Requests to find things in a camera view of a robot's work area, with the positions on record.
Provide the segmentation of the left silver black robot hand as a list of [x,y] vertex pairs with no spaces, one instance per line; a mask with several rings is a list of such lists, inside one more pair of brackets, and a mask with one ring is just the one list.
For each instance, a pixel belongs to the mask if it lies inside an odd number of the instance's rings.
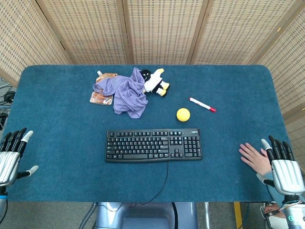
[[31,169],[19,172],[19,163],[33,131],[27,128],[7,133],[0,141],[0,187],[9,187],[15,180],[30,177],[39,168],[34,165]]

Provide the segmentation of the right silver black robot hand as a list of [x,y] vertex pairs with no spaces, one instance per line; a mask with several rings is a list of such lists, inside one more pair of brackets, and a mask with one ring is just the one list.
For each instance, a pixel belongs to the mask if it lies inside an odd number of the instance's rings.
[[305,192],[301,169],[295,161],[290,145],[269,136],[269,142],[261,139],[269,159],[273,179],[257,174],[259,180],[274,187],[283,196],[300,196]]

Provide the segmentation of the bare person hand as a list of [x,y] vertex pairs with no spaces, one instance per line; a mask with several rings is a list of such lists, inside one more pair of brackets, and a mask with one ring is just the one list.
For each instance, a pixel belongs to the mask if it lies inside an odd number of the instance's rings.
[[240,144],[239,153],[241,160],[260,175],[266,175],[271,172],[271,165],[267,153],[262,148],[257,151],[249,143]]

